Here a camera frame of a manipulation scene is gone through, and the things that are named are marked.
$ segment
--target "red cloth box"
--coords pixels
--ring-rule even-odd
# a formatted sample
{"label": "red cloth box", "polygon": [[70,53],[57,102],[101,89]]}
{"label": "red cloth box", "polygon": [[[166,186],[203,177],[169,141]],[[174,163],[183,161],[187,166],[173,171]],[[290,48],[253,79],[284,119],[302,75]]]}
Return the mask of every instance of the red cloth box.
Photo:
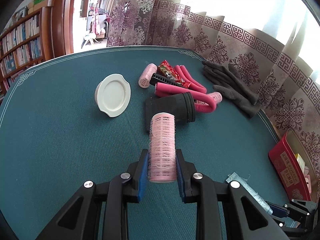
{"label": "red cloth box", "polygon": [[299,152],[294,153],[292,151],[287,141],[288,133],[294,132],[288,130],[285,133],[282,139],[269,152],[269,158],[278,172],[288,198],[311,201],[303,172],[294,156]]}

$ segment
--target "gray glove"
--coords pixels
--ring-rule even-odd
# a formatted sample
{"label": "gray glove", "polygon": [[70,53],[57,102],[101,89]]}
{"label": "gray glove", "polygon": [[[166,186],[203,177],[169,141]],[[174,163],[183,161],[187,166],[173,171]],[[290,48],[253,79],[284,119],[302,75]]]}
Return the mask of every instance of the gray glove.
{"label": "gray glove", "polygon": [[248,99],[244,98],[237,91],[232,88],[225,88],[218,85],[213,85],[213,89],[219,92],[223,97],[230,99],[236,106],[242,111],[247,113],[250,118],[254,117],[257,112],[261,109],[261,105],[256,103],[252,105]]}
{"label": "gray glove", "polygon": [[259,95],[253,93],[249,89],[249,87],[242,81],[240,75],[232,64],[228,64],[228,67],[225,67],[206,60],[203,60],[202,64],[204,65],[204,71],[207,72],[207,74],[212,75],[215,80],[223,80],[224,83],[229,85],[228,87],[233,88],[240,95],[247,98],[252,105],[255,105],[257,103]]}

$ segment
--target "bookshelf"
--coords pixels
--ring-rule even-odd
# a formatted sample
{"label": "bookshelf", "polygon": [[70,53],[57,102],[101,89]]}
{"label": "bookshelf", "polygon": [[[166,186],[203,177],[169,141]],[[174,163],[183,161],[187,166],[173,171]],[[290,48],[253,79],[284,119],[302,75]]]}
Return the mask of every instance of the bookshelf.
{"label": "bookshelf", "polygon": [[29,67],[52,59],[51,7],[42,7],[0,36],[0,104],[9,87]]}

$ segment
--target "metal screw head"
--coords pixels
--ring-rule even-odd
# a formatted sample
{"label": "metal screw head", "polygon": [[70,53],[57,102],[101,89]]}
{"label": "metal screw head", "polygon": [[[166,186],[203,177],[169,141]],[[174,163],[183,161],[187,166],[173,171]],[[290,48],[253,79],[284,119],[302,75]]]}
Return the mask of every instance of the metal screw head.
{"label": "metal screw head", "polygon": [[193,177],[194,177],[195,179],[202,179],[202,178],[203,178],[203,175],[202,175],[201,173],[199,173],[199,172],[196,172],[195,174],[193,174]]}
{"label": "metal screw head", "polygon": [[87,187],[87,188],[92,187],[93,186],[93,182],[91,180],[88,180],[83,184],[83,186]]}
{"label": "metal screw head", "polygon": [[120,175],[120,177],[121,177],[122,179],[128,179],[128,178],[130,178],[130,173],[124,172],[124,173],[122,173],[122,174]]}
{"label": "metal screw head", "polygon": [[236,180],[233,180],[232,182],[230,182],[230,186],[233,188],[239,188],[240,187],[240,183],[237,182]]}

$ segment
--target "pink hair roller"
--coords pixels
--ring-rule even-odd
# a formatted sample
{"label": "pink hair roller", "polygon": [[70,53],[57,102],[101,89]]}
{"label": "pink hair roller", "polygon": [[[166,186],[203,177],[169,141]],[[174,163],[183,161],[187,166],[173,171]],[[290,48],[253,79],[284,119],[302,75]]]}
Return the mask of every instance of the pink hair roller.
{"label": "pink hair roller", "polygon": [[199,100],[201,102],[207,103],[207,105],[197,104],[195,103],[195,108],[197,112],[202,113],[211,113],[216,110],[217,103],[215,100],[207,94],[200,93],[197,91],[189,90],[182,87],[172,86],[169,84],[164,84],[158,82],[156,84],[155,95],[157,97],[164,97],[169,95],[175,95],[180,93],[190,92],[194,100]]}
{"label": "pink hair roller", "polygon": [[[222,95],[219,92],[213,92],[213,93],[209,93],[207,94],[209,97],[213,98],[214,101],[219,104],[222,101]],[[201,105],[207,105],[207,103],[205,102],[201,102],[199,100],[196,100],[195,103],[197,104],[201,104]]]}
{"label": "pink hair roller", "polygon": [[174,67],[174,70],[179,74],[181,78],[185,80],[185,82],[191,82],[189,89],[198,91],[204,94],[207,93],[207,89],[191,77],[191,75],[189,74],[188,70],[184,65],[181,65],[181,66],[176,65]]}
{"label": "pink hair roller", "polygon": [[139,78],[139,86],[142,88],[148,88],[150,86],[149,82],[153,73],[157,72],[157,66],[153,63],[149,64],[142,72]]}
{"label": "pink hair roller", "polygon": [[174,115],[155,114],[150,126],[149,180],[167,183],[177,179]]}

